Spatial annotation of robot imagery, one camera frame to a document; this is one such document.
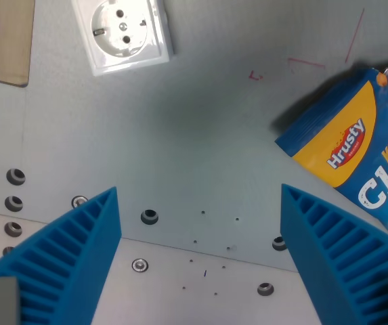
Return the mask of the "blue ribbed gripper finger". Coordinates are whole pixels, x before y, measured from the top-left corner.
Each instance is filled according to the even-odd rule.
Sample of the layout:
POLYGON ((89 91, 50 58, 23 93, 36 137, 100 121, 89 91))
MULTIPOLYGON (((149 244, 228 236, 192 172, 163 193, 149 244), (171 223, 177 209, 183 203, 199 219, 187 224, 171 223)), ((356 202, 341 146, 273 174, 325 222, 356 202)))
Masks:
POLYGON ((121 239, 116 188, 65 213, 0 258, 22 324, 90 324, 121 239))
POLYGON ((280 217, 322 324, 388 324, 388 234, 287 184, 280 217))

